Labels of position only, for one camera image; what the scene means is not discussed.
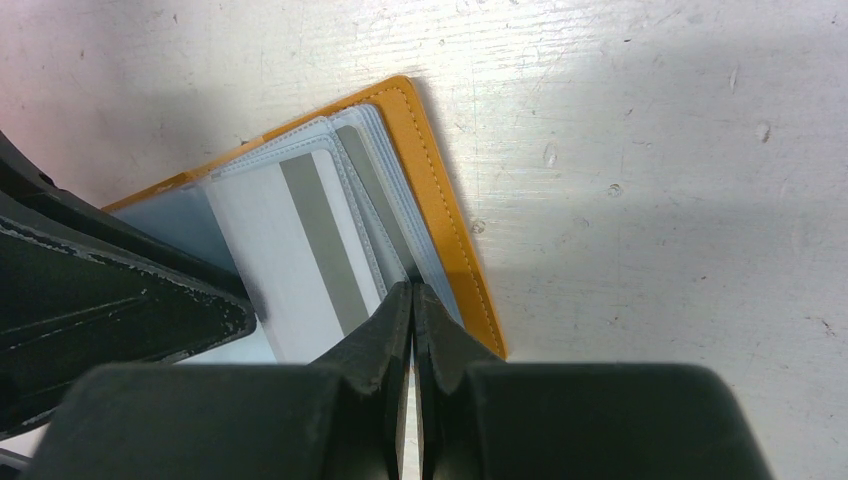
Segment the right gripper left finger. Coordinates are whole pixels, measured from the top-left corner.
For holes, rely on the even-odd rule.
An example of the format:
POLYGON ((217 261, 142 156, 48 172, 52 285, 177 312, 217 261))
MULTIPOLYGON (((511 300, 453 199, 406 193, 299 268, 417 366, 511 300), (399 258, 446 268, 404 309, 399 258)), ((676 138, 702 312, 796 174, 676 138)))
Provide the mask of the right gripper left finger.
POLYGON ((395 479, 412 288, 306 365, 115 364, 78 381, 26 479, 395 479))

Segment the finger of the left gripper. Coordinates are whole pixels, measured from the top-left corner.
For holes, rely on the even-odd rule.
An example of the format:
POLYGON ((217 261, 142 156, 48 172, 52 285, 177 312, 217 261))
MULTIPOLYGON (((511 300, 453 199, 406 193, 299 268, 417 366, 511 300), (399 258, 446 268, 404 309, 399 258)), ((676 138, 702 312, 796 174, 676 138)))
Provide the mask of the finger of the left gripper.
POLYGON ((174 363, 241 339, 242 281, 57 187, 1 142, 1 435, 46 424, 109 363, 174 363))

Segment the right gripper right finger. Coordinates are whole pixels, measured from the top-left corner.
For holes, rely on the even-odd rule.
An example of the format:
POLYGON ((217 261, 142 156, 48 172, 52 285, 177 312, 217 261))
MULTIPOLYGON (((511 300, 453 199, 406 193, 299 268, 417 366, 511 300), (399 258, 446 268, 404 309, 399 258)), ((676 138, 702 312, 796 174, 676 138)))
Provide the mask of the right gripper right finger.
POLYGON ((669 363, 508 363, 412 291, 426 479, 767 479, 736 399, 669 363))

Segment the yellow leather card holder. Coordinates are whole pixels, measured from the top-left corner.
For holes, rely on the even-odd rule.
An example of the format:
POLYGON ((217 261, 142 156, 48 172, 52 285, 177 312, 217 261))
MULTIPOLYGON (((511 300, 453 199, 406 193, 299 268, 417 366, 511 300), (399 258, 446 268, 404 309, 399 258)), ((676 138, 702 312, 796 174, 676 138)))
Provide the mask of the yellow leather card holder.
MULTIPOLYGON (((372 268, 385 288, 382 301, 397 282, 423 282, 455 322, 505 358, 508 349, 485 276, 425 108, 406 76, 390 77, 270 130, 210 163, 109 204, 107 212, 240 277, 203 181, 318 149, 335 159, 372 268)), ((278 361, 259 323, 248 338, 257 347, 249 361, 278 361)))

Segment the white card with stripe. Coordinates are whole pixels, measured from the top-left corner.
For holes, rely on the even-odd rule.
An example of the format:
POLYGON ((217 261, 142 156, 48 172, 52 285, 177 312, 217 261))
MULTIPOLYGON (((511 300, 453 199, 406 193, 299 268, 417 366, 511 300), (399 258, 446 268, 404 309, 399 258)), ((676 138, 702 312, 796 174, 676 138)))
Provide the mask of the white card with stripe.
POLYGON ((203 181, 226 246, 281 363, 308 363, 385 293, 330 151, 264 160, 203 181))

